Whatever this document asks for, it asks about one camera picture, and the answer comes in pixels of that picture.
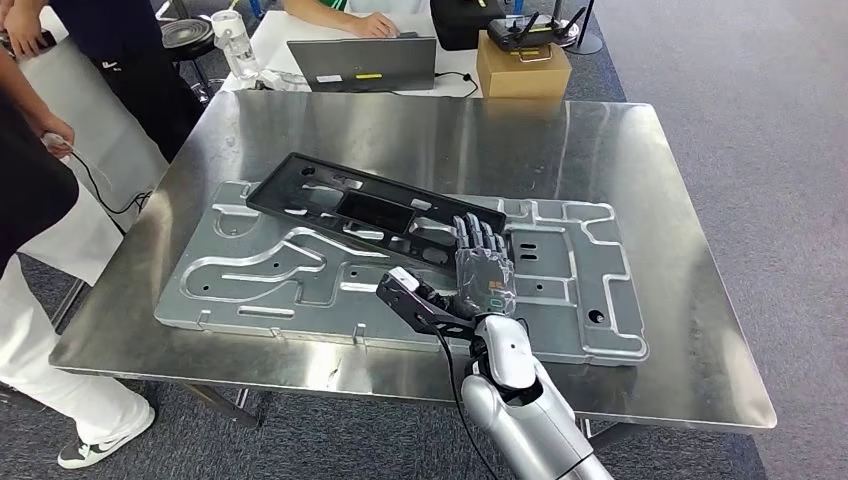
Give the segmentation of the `person's hand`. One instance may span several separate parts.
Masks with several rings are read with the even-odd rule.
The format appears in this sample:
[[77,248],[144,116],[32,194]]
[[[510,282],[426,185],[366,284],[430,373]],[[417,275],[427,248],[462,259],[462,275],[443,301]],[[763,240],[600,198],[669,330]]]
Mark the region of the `person's hand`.
[[360,38],[397,38],[398,27],[382,13],[365,17],[349,15],[343,29]]
[[46,117],[42,122],[42,142],[57,159],[64,159],[73,152],[74,130],[55,115]]
[[43,37],[40,13],[47,5],[45,0],[3,0],[1,2],[1,30],[5,31],[16,57],[38,56]]

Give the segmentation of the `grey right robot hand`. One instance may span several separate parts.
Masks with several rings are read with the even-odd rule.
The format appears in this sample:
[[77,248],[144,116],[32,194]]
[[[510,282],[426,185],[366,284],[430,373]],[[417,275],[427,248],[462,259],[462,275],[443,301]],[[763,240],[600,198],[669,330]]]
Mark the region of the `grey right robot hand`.
[[453,217],[457,293],[453,299],[458,316],[484,314],[511,317],[516,309],[515,267],[501,234],[467,212]]

